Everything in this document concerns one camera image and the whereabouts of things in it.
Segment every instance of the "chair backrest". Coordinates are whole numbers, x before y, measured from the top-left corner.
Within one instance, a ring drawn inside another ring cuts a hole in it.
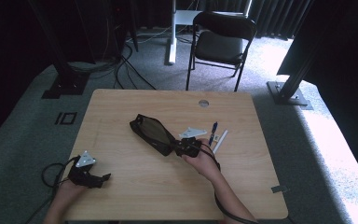
[[[237,37],[248,41],[252,41],[257,32],[255,23],[244,16],[230,16],[207,11],[199,13],[194,18],[193,26],[196,25],[218,35]]]

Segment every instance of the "cable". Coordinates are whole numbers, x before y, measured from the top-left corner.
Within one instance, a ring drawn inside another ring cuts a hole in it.
[[[207,147],[211,152],[213,152],[208,145],[205,145],[205,144],[201,144],[201,145]],[[216,160],[216,158],[214,157],[214,154],[213,154],[213,153],[212,153],[212,154],[211,154],[211,153],[208,153],[208,152],[205,151],[204,149],[202,149],[202,148],[200,148],[200,147],[196,147],[196,146],[194,146],[194,145],[191,145],[191,146],[192,146],[193,148],[195,148],[195,149],[197,149],[197,150],[199,150],[199,151],[205,153],[205,154],[208,155],[209,157],[211,157],[211,158],[213,159],[214,163],[216,164],[217,168],[218,168],[219,171],[220,171],[220,164],[219,164],[219,162],[217,162],[217,160]],[[219,202],[219,200],[217,199],[216,194],[214,194],[214,200],[216,201],[217,207],[220,209],[220,211],[222,211],[222,213],[223,213],[224,215],[226,215],[227,217],[230,217],[231,219],[236,220],[236,221],[238,221],[238,222],[240,222],[240,223],[244,223],[244,224],[256,224],[256,222],[253,222],[253,221],[251,221],[251,220],[247,220],[247,219],[244,219],[244,218],[241,218],[241,217],[237,217],[237,216],[234,216],[234,215],[232,215],[231,213],[229,213],[228,210],[226,210],[226,209],[223,207],[223,205]]]
[[[130,76],[130,72],[128,70],[128,65],[130,66],[130,68],[136,73],[136,75],[138,77],[140,77],[147,85],[149,85],[153,90],[156,90],[156,87],[154,87],[149,81],[147,81],[137,70],[136,68],[128,61],[128,59],[131,57],[132,53],[133,53],[133,50],[132,48],[126,43],[125,46],[130,50],[130,55],[128,57],[124,57],[124,56],[121,56],[121,61],[122,63],[117,67],[117,70],[115,72],[115,77],[116,77],[116,80],[115,80],[115,83],[113,85],[113,89],[116,88],[116,83],[118,83],[118,85],[121,87],[121,89],[124,90],[124,87],[123,85],[120,83],[120,80],[118,79],[118,71],[119,69],[121,68],[121,66],[123,64],[126,64],[126,67],[127,67],[127,74],[128,74],[128,77],[132,83],[132,85],[134,86],[135,89],[138,89],[135,85],[135,83],[133,82],[131,76]]]
[[[192,42],[192,40],[185,39],[185,38],[182,38],[180,36],[177,36],[176,39],[179,40],[182,43],[185,43],[185,44],[191,44],[191,42]]]
[[[289,219],[291,223],[296,224],[289,216],[287,216],[287,219]]]
[[[51,194],[50,197],[46,198],[46,200],[44,200],[44,201],[42,202],[42,204],[41,204],[39,207],[37,207],[37,209],[34,210],[34,212],[33,212],[33,213],[30,215],[30,217],[24,222],[24,224],[30,223],[30,222],[34,219],[34,217],[35,217],[48,203],[50,203],[50,202],[53,201],[53,199],[54,199],[54,197],[55,197],[55,193],[56,193],[56,191],[57,191],[59,185],[60,185],[62,182],[68,180],[68,179],[64,179],[63,181],[59,181],[60,178],[61,178],[61,176],[62,176],[63,171],[65,170],[66,166],[67,166],[71,161],[74,161],[75,159],[76,159],[76,157],[73,157],[71,160],[67,161],[67,162],[64,163],[64,164],[59,163],[59,162],[54,162],[54,163],[52,163],[52,164],[46,166],[45,168],[43,168],[43,170],[42,170],[42,175],[41,175],[41,177],[42,177],[42,182],[43,182],[46,186],[48,186],[49,188],[52,189],[52,194]],[[51,167],[53,167],[53,166],[61,166],[61,169],[60,169],[60,171],[57,173],[57,175],[55,176],[54,184],[53,184],[53,185],[50,185],[50,184],[46,181],[46,179],[45,179],[45,172],[46,172],[46,170],[48,170],[49,168],[51,168]]]
[[[184,31],[186,27],[187,27],[187,26],[185,26],[184,28],[182,28],[180,31],[177,31],[177,32],[176,32],[176,35],[179,35],[182,31]],[[166,28],[165,30],[161,31],[161,32],[158,33],[158,34],[139,34],[139,35],[137,35],[138,37],[140,37],[140,36],[149,36],[149,35],[151,35],[151,36],[150,36],[149,38],[147,38],[146,40],[144,40],[144,41],[138,41],[138,44],[146,43],[146,42],[148,42],[148,41],[150,41],[150,40],[152,40],[152,39],[154,39],[154,38],[160,38],[160,37],[167,37],[167,38],[168,38],[168,37],[171,37],[171,34],[170,34],[170,33],[166,33],[166,31],[169,30],[169,29],[171,29],[171,28],[172,28],[172,27],[170,26],[170,27]],[[133,43],[132,38],[126,40],[126,43],[128,43],[128,42]]]
[[[108,8],[106,5],[105,5],[105,2],[103,1],[103,8]],[[103,51],[103,59],[104,59],[104,55],[107,51],[107,47],[109,46],[109,33],[110,33],[110,30],[109,30],[109,18],[107,17],[107,14],[106,14],[106,10],[104,11],[104,15],[105,15],[105,19],[106,19],[106,46],[105,46],[105,49]]]
[[[98,66],[93,66],[90,68],[81,68],[75,65],[69,64],[69,66],[76,72],[79,73],[94,73],[94,72],[103,72],[103,71],[110,71],[112,68],[115,67],[115,62],[109,62]]]
[[[190,5],[187,7],[187,9],[185,9],[185,10],[190,10],[190,8],[194,5],[194,2],[195,2],[195,0],[193,0],[193,1],[190,3]],[[200,3],[200,0],[197,0],[197,4],[196,4],[196,6],[195,6],[195,8],[194,8],[195,11],[197,11],[197,9],[198,9],[198,7],[199,7],[199,3]],[[138,41],[138,44],[143,44],[143,43],[146,43],[147,41],[149,41],[149,40],[151,40],[151,39],[153,39],[153,38],[161,37],[162,35],[165,35],[165,34],[166,34],[165,32],[166,32],[168,29],[170,29],[170,28],[172,28],[172,27],[169,26],[168,28],[166,28],[166,29],[163,30],[162,32],[160,32],[160,33],[158,33],[158,34],[155,34],[155,35],[153,35],[153,34],[139,34],[139,35],[137,35],[137,37],[142,36],[142,35],[152,35],[152,36],[149,37],[148,39],[144,40],[144,41],[141,41],[141,42]],[[187,28],[187,25],[186,25],[182,30],[176,32],[176,34],[177,34],[177,35],[180,34],[182,31],[185,30],[185,28]],[[170,35],[170,34],[166,34],[166,36],[163,36],[163,37],[171,37],[171,35]],[[132,38],[126,40],[126,43],[127,43],[127,42],[131,42],[131,41],[132,41]]]
[[[115,68],[111,69],[110,71],[106,72],[106,74],[104,75],[100,75],[99,77],[90,77],[89,80],[95,80],[95,79],[99,79],[99,78],[103,78],[103,77],[107,77],[110,74],[112,74],[115,71]]]

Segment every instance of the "stylus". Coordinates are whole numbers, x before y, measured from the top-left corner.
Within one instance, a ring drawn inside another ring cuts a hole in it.
[[[228,130],[225,130],[223,132],[223,135],[220,137],[219,141],[217,142],[217,145],[213,149],[213,154],[216,153],[217,149],[219,149],[220,145],[222,145],[223,140],[225,139],[226,135],[228,133]]]

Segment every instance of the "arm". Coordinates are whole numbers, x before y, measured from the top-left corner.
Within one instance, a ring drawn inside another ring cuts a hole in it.
[[[63,182],[48,209],[43,224],[62,223],[62,218],[66,210],[86,189],[87,187],[75,185],[71,180]]]
[[[211,155],[213,155],[210,149],[204,146],[208,144],[208,140],[200,139],[200,141],[202,142],[201,148],[209,152]],[[254,216],[249,212],[246,206],[240,201],[240,199],[234,193],[231,186],[223,177],[222,173],[220,173],[218,167],[216,166],[216,164],[214,163],[211,157],[209,157],[203,152],[200,152],[196,158],[191,158],[188,157],[187,155],[183,155],[182,158],[187,163],[192,165],[201,175],[205,176],[205,178],[211,181],[217,199],[229,213],[231,213],[236,217],[240,217],[256,222]],[[227,216],[225,216],[225,222],[227,224],[240,223]]]

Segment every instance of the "black chair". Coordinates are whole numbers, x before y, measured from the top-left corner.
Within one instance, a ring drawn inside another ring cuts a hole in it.
[[[202,29],[200,37],[197,31]],[[190,72],[196,63],[208,64],[238,70],[237,91],[248,49],[256,34],[255,23],[242,15],[226,15],[214,12],[201,12],[193,20],[193,41],[188,63],[186,90],[190,81]]]

